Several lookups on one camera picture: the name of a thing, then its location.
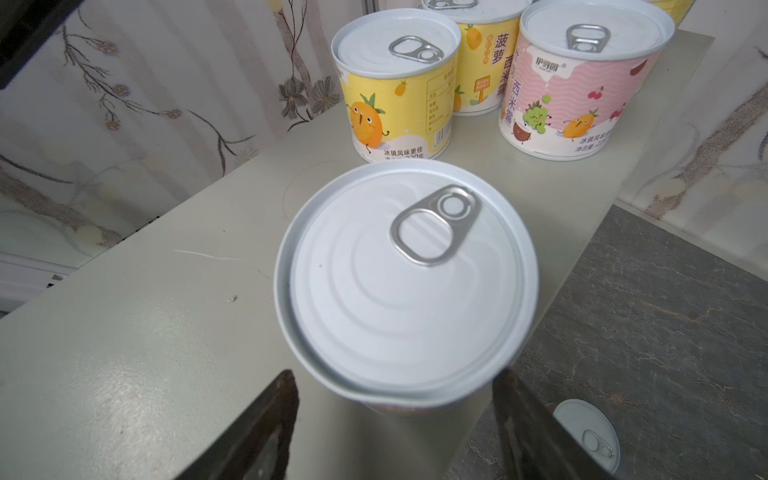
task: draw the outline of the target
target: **gray floor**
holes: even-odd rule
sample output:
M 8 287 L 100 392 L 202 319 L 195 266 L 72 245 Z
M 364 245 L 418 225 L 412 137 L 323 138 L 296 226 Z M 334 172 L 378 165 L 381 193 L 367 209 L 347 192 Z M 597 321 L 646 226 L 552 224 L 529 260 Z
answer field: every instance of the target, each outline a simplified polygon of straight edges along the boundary
M 618 478 L 768 480 L 768 283 L 613 207 L 515 371 L 597 406 Z M 492 411 L 446 480 L 495 480 Z

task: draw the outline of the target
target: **can label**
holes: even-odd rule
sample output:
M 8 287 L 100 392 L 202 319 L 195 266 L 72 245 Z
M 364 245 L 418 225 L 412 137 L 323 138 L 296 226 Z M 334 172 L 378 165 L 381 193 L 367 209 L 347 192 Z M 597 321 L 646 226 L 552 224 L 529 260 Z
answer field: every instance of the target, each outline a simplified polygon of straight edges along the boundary
M 660 51 L 617 61 L 562 57 L 519 36 L 499 126 L 533 155 L 588 157 L 607 142 Z
M 484 114 L 502 103 L 520 17 L 499 23 L 458 24 L 462 44 L 458 48 L 458 74 L 453 111 Z
M 367 78 L 339 66 L 357 152 L 367 161 L 434 158 L 451 137 L 457 55 L 407 78 Z
M 679 25 L 683 21 L 685 14 L 688 13 L 693 3 L 694 0 L 660 0 L 659 2 L 651 2 L 651 4 L 670 14 L 675 25 Z

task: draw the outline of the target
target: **table surface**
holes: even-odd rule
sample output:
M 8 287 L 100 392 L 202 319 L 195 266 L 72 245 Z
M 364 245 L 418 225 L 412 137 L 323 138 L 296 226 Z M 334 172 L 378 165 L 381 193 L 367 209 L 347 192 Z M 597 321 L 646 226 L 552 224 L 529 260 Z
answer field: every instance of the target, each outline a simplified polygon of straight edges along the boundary
M 497 114 L 455 118 L 440 158 L 520 213 L 554 299 L 711 37 L 679 31 L 603 151 L 551 162 L 512 148 Z M 425 419 L 335 396 L 290 352 L 272 275 L 309 197 L 361 165 L 344 105 L 297 128 L 0 321 L 0 478 L 172 478 L 283 369 L 300 393 L 288 477 L 442 478 L 490 399 Z

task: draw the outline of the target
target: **pull tab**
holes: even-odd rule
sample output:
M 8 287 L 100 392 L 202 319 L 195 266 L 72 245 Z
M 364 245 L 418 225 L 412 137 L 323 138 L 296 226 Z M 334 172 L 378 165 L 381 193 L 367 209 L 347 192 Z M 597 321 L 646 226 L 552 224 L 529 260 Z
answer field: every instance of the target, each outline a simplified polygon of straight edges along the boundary
M 574 30 L 592 30 L 595 32 L 595 37 L 580 37 L 574 33 Z M 565 31 L 565 36 L 568 39 L 568 48 L 578 51 L 589 51 L 592 53 L 600 53 L 605 48 L 608 40 L 611 39 L 611 31 L 600 25 L 589 25 L 582 23 L 579 25 L 571 25 L 568 30 Z
M 453 257 L 461 246 L 480 213 L 480 205 L 480 200 L 470 190 L 458 185 L 448 185 L 400 212 L 389 228 L 389 236 L 397 250 L 413 263 L 423 266 L 439 265 Z M 451 229 L 451 244 L 438 257 L 422 257 L 400 238 L 400 224 L 416 212 L 435 215 Z
M 456 0 L 429 0 L 427 6 L 431 10 L 448 10 L 449 8 L 472 8 L 478 4 L 478 0 L 470 0 L 469 3 L 458 3 Z
M 593 438 L 594 442 L 590 442 L 592 445 L 587 445 L 587 439 Z M 581 444 L 590 452 L 597 453 L 598 455 L 605 457 L 605 458 L 612 458 L 614 456 L 614 450 L 613 448 L 602 439 L 597 433 L 591 431 L 591 430 L 584 430 L 584 433 L 581 434 Z
M 397 45 L 400 45 L 404 41 L 408 40 L 417 41 L 421 45 L 412 51 L 406 51 L 403 53 L 395 51 L 395 47 Z M 390 43 L 389 53 L 398 57 L 408 58 L 409 60 L 420 61 L 422 63 L 435 63 L 436 61 L 442 60 L 442 58 L 445 56 L 445 54 L 442 53 L 442 50 L 440 50 L 440 48 L 438 48 L 436 45 L 432 45 L 424 38 L 417 37 L 415 35 L 406 35 L 405 37 L 400 37 L 394 42 Z

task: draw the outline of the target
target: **tin can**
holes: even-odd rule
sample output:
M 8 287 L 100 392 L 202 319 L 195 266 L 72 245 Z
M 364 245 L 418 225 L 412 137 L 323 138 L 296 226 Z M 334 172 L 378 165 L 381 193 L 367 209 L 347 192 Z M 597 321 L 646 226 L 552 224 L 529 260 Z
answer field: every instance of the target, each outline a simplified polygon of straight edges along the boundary
M 694 5 L 694 0 L 646 0 L 646 2 L 656 5 L 670 14 L 676 26 L 683 21 L 690 7 Z
M 520 14 L 531 0 L 422 0 L 462 30 L 454 90 L 456 115 L 481 115 L 502 104 L 518 38 Z
M 396 415 L 490 382 L 534 325 L 538 267 L 512 205 L 443 162 L 368 164 L 294 217 L 274 275 L 290 348 L 323 385 Z
M 555 161 L 596 154 L 674 33 L 642 0 L 541 0 L 523 12 L 499 128 Z
M 372 13 L 339 30 L 331 50 L 361 157 L 435 158 L 445 150 L 461 40 L 456 23 L 416 8 Z

